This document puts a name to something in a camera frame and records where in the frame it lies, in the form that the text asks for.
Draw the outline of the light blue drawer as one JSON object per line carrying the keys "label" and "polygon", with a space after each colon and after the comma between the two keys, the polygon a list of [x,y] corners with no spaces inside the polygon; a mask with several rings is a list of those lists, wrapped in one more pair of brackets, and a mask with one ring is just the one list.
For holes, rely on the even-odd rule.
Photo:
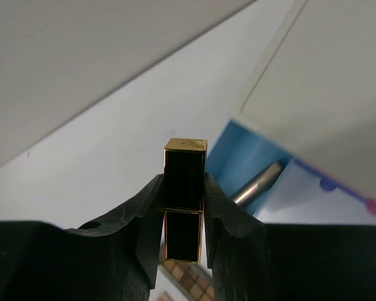
{"label": "light blue drawer", "polygon": [[286,167],[294,158],[271,141],[230,121],[207,157],[206,171],[231,198],[273,162]]}

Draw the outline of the black gold lipstick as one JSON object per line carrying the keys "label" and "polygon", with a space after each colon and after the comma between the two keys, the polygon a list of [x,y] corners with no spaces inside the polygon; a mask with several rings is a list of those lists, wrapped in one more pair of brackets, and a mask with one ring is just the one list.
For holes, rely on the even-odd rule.
{"label": "black gold lipstick", "polygon": [[165,258],[199,263],[207,140],[171,138],[164,147]]}

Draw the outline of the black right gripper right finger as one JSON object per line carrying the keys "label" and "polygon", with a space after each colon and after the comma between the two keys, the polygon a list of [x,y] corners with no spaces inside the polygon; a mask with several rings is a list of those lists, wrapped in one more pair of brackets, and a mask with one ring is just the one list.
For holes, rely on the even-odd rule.
{"label": "black right gripper right finger", "polygon": [[376,226],[262,223],[204,177],[217,300],[376,300]]}

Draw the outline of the rose gold lipstick tube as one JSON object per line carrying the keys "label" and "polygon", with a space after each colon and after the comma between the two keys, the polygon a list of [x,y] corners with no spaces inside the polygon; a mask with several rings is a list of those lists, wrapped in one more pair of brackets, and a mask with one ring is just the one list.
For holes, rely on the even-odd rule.
{"label": "rose gold lipstick tube", "polygon": [[231,200],[240,207],[247,206],[269,189],[282,171],[283,166],[278,161],[273,162],[238,190]]}

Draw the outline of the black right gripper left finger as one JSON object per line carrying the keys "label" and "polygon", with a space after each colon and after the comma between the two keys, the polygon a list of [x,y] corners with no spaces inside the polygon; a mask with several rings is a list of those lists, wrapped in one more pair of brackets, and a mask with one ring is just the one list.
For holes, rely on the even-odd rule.
{"label": "black right gripper left finger", "polygon": [[147,300],[155,287],[164,177],[77,229],[0,221],[0,300]]}

